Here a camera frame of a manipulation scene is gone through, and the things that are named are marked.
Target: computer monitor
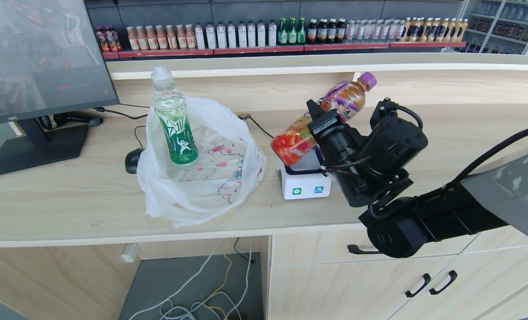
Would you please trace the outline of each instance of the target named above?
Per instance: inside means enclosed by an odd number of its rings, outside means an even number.
[[[0,174],[77,158],[87,125],[45,132],[36,117],[118,104],[83,0],[0,0]]]

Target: computer mouse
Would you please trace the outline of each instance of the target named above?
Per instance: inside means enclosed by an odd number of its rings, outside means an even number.
[[[126,172],[135,174],[138,171],[139,157],[142,155],[142,148],[130,151],[126,156]]]

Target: bottle cap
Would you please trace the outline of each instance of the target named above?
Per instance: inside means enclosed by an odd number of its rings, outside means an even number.
[[[365,85],[366,91],[371,91],[376,85],[376,77],[370,72],[365,72],[359,77],[359,79],[357,79],[357,82],[361,82]]]
[[[151,73],[151,79],[153,81],[160,80],[171,80],[173,81],[173,74],[171,71],[167,70],[167,67],[164,65],[156,65],[154,71]]]

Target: plastic bag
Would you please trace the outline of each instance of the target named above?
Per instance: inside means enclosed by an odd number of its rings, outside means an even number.
[[[146,212],[174,219],[175,227],[203,223],[241,204],[266,168],[248,126],[227,107],[187,98],[187,115],[199,150],[197,164],[186,172],[173,167],[162,125],[150,108],[147,147],[137,170]]]

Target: monitor screen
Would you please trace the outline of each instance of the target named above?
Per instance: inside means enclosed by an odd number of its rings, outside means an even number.
[[[83,0],[0,0],[0,123],[117,103]]]

